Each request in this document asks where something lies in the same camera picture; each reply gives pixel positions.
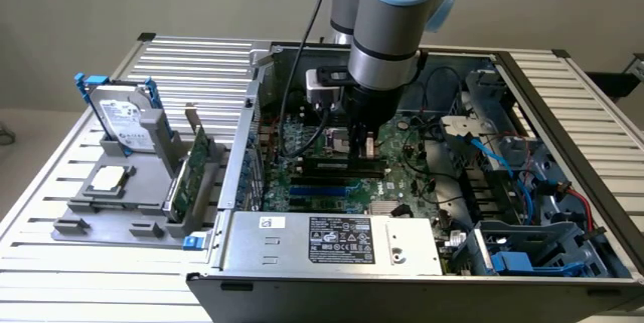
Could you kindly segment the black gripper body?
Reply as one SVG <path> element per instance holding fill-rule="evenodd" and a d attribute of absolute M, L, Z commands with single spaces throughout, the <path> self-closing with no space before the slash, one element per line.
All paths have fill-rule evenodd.
<path fill-rule="evenodd" d="M 396 114 L 401 88 L 376 91 L 362 86 L 349 90 L 349 126 L 377 130 Z"/>

